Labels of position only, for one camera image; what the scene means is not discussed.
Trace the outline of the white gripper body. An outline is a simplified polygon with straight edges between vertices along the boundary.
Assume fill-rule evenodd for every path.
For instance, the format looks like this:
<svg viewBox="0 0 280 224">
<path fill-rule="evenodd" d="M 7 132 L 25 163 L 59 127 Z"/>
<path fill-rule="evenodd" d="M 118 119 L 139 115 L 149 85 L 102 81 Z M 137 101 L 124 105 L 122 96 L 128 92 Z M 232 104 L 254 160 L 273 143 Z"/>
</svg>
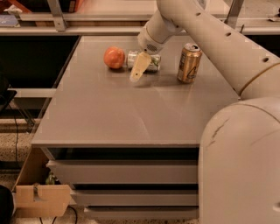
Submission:
<svg viewBox="0 0 280 224">
<path fill-rule="evenodd" d="M 140 49 L 149 55 L 159 53 L 165 45 L 165 39 L 165 28 L 154 24 L 145 25 L 137 36 Z"/>
</svg>

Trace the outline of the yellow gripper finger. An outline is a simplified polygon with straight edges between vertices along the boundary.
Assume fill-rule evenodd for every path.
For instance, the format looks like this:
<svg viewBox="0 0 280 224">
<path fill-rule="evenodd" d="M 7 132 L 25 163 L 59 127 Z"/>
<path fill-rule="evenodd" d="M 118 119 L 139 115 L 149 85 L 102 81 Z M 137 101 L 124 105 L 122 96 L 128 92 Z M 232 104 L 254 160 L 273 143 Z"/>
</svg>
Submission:
<svg viewBox="0 0 280 224">
<path fill-rule="evenodd" d="M 132 82 L 139 81 L 150 63 L 151 56 L 146 52 L 140 52 L 136 56 L 134 66 L 132 67 L 130 72 L 129 80 Z"/>
</svg>

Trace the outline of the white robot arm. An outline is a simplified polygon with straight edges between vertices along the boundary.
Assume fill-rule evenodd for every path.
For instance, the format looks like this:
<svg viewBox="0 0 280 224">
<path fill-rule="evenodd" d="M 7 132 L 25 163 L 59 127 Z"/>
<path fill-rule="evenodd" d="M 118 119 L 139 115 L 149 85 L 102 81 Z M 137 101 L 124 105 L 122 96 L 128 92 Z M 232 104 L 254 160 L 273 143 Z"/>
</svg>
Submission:
<svg viewBox="0 0 280 224">
<path fill-rule="evenodd" d="M 199 147 L 200 224 L 280 224 L 279 58 L 205 12 L 197 0 L 157 0 L 138 36 L 130 78 L 186 31 L 240 100 L 206 125 Z"/>
</svg>

